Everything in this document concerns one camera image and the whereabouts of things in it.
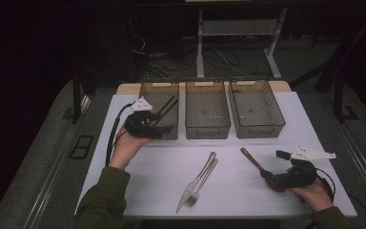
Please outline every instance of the floor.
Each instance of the floor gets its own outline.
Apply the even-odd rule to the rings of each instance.
[[[279,40],[274,58],[282,80],[291,82],[319,66],[337,47],[337,43],[318,43],[315,47],[312,47],[312,43],[310,37]],[[170,58],[154,51],[150,53],[151,61],[144,61],[138,54],[137,58],[142,60],[140,67],[143,77],[196,77],[195,42],[188,37],[186,44],[183,58]],[[268,37],[206,39],[206,77],[248,74],[266,75],[273,80],[262,52],[268,44]],[[357,166],[361,161],[366,161],[366,107],[353,89],[346,86],[344,105],[353,108],[358,119],[339,124],[332,113],[333,90],[326,94],[318,94],[314,90],[318,77],[319,75],[294,87],[293,91],[298,93],[324,149],[337,153],[337,159],[332,160],[332,164],[343,186],[356,197],[356,200],[352,198],[352,203],[358,216],[351,220],[356,228],[366,228],[366,175]],[[85,100],[83,114],[78,123],[72,124],[71,119],[66,116],[72,107],[71,82],[64,87],[52,104],[50,114],[1,203],[0,228],[25,226],[43,229],[73,226],[73,213],[79,192],[114,93],[115,88],[99,88],[95,96]],[[93,135],[94,141],[88,156],[85,159],[70,159],[68,154],[80,135]],[[363,159],[356,159],[353,156],[355,152],[361,153]],[[310,219],[283,219],[279,226],[282,229],[302,229],[310,222]],[[254,222],[248,221],[224,223],[224,227],[220,228],[260,228],[259,224],[254,227]],[[268,226],[270,227],[266,228],[276,228],[277,225],[272,223]],[[148,223],[143,223],[142,228],[151,227]],[[215,228],[215,223],[206,223],[202,228]]]

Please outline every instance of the person's left hand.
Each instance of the person's left hand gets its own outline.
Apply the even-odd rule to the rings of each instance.
[[[121,127],[116,136],[110,167],[124,170],[142,146],[154,141],[151,138],[142,138],[130,135],[126,128]]]

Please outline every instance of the table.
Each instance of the table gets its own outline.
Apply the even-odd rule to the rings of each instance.
[[[231,0],[231,2],[241,2],[239,0]],[[186,0],[185,2],[218,2],[217,0]],[[255,21],[263,21],[263,25],[269,25],[270,20],[228,20],[228,21],[206,21],[203,20],[203,10],[199,10],[198,14],[198,31],[197,31],[197,77],[204,77],[204,62],[203,62],[203,36],[213,35],[267,35],[271,34],[272,39],[268,49],[264,49],[267,62],[269,63],[270,70],[272,71],[274,79],[281,79],[281,73],[275,63],[273,53],[275,52],[275,46],[277,44],[281,28],[284,24],[285,14],[287,8],[280,10],[277,19],[274,18],[272,27],[266,28],[262,32],[256,32],[254,30]]]
[[[284,173],[291,167],[288,160],[275,157],[275,150],[292,152],[298,145],[303,145],[323,151],[297,94],[290,92],[283,81],[271,83],[286,120],[278,138],[238,139],[232,126],[224,140],[188,140],[184,128],[185,91],[181,89],[178,140],[150,143],[127,167],[132,178],[126,193],[125,219],[284,219],[309,216],[309,208],[294,194],[271,191],[258,169],[239,151],[245,147],[274,174]],[[97,182],[105,164],[113,121],[123,105],[137,99],[138,91],[139,84],[121,85],[113,96],[80,197]],[[121,120],[127,115],[128,112],[124,112]],[[177,203],[186,185],[200,172],[211,151],[216,152],[219,162],[201,190],[199,201],[192,208],[183,206],[176,214]],[[356,210],[329,160],[316,160],[314,165],[335,181],[335,205],[345,216],[356,216]]]

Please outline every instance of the green sleeve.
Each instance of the green sleeve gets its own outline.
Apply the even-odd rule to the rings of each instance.
[[[315,212],[312,216],[318,229],[355,229],[337,207]]]
[[[106,167],[97,184],[83,196],[75,217],[76,229],[123,228],[124,198],[130,174]]]

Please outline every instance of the dark background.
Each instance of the dark background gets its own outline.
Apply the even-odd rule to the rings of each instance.
[[[321,12],[329,14],[322,17]],[[316,31],[341,36],[339,28],[347,20],[338,11],[330,12],[327,8],[289,9],[283,37],[314,35]],[[194,15],[192,11],[141,12],[141,28],[136,29],[146,33],[154,45],[164,44],[162,48],[179,56],[179,37],[196,35]],[[0,1],[0,199],[75,69],[88,94],[98,87],[116,87],[139,78],[141,72],[129,49],[132,37],[126,18],[125,12],[65,14],[57,2],[49,0]],[[169,29],[162,31],[165,25]],[[346,81],[366,103],[366,35],[342,73],[349,75]]]

